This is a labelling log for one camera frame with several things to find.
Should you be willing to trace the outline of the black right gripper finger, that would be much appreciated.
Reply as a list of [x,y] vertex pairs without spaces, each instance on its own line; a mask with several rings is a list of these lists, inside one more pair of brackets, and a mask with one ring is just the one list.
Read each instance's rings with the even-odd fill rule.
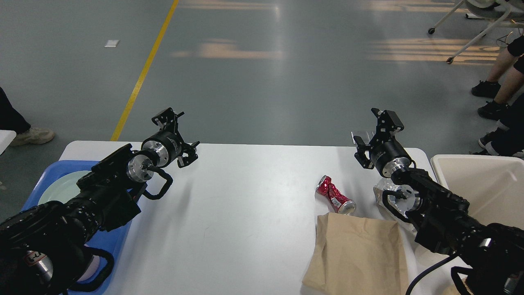
[[377,118],[377,126],[374,136],[371,139],[372,145],[379,145],[395,139],[398,132],[404,130],[404,124],[401,122],[396,112],[391,110],[380,110],[371,108],[372,113]]
[[353,136],[353,139],[356,145],[356,153],[354,154],[355,158],[357,159],[359,164],[362,166],[362,168],[373,169],[374,164],[366,156],[366,152],[371,151],[372,146],[370,144],[365,144],[365,142],[363,141],[363,139],[360,136]]

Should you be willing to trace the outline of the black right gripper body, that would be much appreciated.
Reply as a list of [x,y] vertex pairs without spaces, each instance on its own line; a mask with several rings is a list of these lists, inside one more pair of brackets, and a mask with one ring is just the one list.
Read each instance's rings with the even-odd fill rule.
[[408,168],[413,162],[410,155],[395,139],[382,143],[372,141],[370,145],[369,158],[379,174],[386,179],[391,178],[396,170]]

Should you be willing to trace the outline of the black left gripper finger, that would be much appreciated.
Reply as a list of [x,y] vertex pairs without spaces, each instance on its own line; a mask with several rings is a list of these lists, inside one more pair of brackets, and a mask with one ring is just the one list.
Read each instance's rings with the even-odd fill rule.
[[166,108],[151,118],[152,123],[159,127],[160,132],[178,133],[178,118],[185,112],[176,113],[172,108]]
[[191,163],[198,159],[197,155],[197,146],[200,144],[200,141],[188,144],[182,142],[181,151],[177,155],[177,165],[179,168],[184,168],[189,166]]

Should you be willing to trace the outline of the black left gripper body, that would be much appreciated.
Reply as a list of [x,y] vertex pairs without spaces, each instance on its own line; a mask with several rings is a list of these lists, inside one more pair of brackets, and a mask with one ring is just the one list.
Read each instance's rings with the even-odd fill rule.
[[168,166],[174,160],[177,161],[180,168],[183,168],[185,166],[182,157],[184,144],[184,140],[178,133],[159,131],[144,140],[142,150],[151,150],[156,155],[158,159],[155,166],[159,168]]

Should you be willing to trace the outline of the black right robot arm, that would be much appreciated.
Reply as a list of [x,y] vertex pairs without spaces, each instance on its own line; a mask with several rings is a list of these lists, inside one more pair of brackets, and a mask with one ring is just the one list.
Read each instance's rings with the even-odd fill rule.
[[398,186],[381,189],[378,203],[401,222],[417,230],[415,242],[447,257],[419,274],[415,285],[430,272],[460,257],[467,267],[451,268],[451,278],[461,295],[522,295],[524,290],[523,230],[500,223],[483,225],[468,214],[469,202],[417,168],[395,134],[404,129],[391,110],[372,108],[377,118],[374,136],[365,143],[353,136],[355,158],[365,169],[376,168]]

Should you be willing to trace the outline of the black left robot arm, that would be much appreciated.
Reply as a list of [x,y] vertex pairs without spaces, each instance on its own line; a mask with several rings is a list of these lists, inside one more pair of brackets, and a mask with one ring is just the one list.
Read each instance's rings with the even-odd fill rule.
[[107,280],[114,256],[87,242],[135,218],[140,197],[161,199],[173,183],[164,171],[171,162],[183,168],[198,159],[199,142],[185,142],[178,131],[181,116],[172,108],[159,112],[151,120],[160,129],[140,150],[126,144],[92,166],[66,203],[49,200],[2,222],[2,295],[89,293]]

